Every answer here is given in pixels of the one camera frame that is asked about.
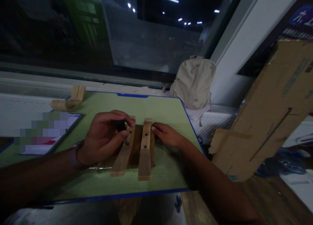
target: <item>radiator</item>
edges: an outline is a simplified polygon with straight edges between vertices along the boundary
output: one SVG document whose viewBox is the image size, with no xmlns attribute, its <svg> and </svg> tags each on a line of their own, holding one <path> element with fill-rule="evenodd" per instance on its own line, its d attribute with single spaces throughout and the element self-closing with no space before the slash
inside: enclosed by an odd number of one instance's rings
<svg viewBox="0 0 313 225">
<path fill-rule="evenodd" d="M 202 115 L 201 121 L 192 121 L 197 136 L 203 140 L 202 144 L 210 144 L 216 129 L 227 129 L 236 111 L 235 107 L 211 105 L 210 110 Z"/>
</svg>

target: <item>green cutting mat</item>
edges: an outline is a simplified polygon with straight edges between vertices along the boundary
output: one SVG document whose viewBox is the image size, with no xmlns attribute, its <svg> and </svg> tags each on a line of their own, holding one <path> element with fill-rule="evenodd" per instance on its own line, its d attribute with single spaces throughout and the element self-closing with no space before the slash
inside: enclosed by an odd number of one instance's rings
<svg viewBox="0 0 313 225">
<path fill-rule="evenodd" d="M 82 107 L 76 111 L 84 114 L 84 117 L 54 152 L 70 148 L 74 143 L 84 139 L 96 113 L 114 109 L 135 116 L 136 124 L 143 125 L 144 118 L 152 118 L 153 122 L 168 124 L 202 151 L 179 99 L 156 96 L 125 97 L 118 96 L 116 93 L 86 92 Z M 172 154 L 172 150 L 161 144 L 155 144 L 155 167 L 152 168 L 150 181 L 138 181 L 138 169 L 128 169 L 122 177 L 110 177 L 110 171 L 81 173 L 43 193 L 40 200 L 70 200 L 187 188 L 185 166 L 183 166 L 181 158 Z M 12 145 L 0 154 L 0 167 L 31 158 L 33 157 L 14 155 L 14 146 Z"/>
</svg>

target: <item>hand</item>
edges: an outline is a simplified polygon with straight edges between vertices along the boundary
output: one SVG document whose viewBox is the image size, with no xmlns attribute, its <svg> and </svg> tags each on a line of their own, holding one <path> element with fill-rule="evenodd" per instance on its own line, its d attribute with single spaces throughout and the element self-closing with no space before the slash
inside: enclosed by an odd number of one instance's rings
<svg viewBox="0 0 313 225">
<path fill-rule="evenodd" d="M 179 148 L 184 142 L 188 141 L 184 136 L 167 124 L 154 123 L 151 130 L 158 136 L 163 143 Z"/>
<path fill-rule="evenodd" d="M 91 165 L 111 156 L 128 136 L 123 130 L 116 133 L 113 121 L 125 120 L 129 126 L 134 122 L 122 111 L 101 112 L 95 115 L 87 132 L 84 145 L 77 152 L 77 159 L 83 165 Z"/>
</svg>

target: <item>wall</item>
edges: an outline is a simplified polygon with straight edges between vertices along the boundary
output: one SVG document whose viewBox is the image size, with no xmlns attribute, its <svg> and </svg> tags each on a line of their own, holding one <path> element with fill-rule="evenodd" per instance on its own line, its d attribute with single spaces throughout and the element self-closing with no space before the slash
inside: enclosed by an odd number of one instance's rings
<svg viewBox="0 0 313 225">
<path fill-rule="evenodd" d="M 217 64 L 212 104 L 239 106 L 254 79 L 237 72 L 295 1 L 241 0 L 211 57 Z"/>
</svg>

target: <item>right hand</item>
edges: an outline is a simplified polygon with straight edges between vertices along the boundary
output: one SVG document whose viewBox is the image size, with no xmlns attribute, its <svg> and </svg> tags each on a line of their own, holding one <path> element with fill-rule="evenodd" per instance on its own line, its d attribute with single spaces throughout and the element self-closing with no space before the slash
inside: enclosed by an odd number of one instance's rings
<svg viewBox="0 0 313 225">
<path fill-rule="evenodd" d="M 176 130 L 167 124 L 155 122 L 151 127 L 152 132 L 158 136 L 164 144 L 179 148 L 187 140 Z"/>
</svg>

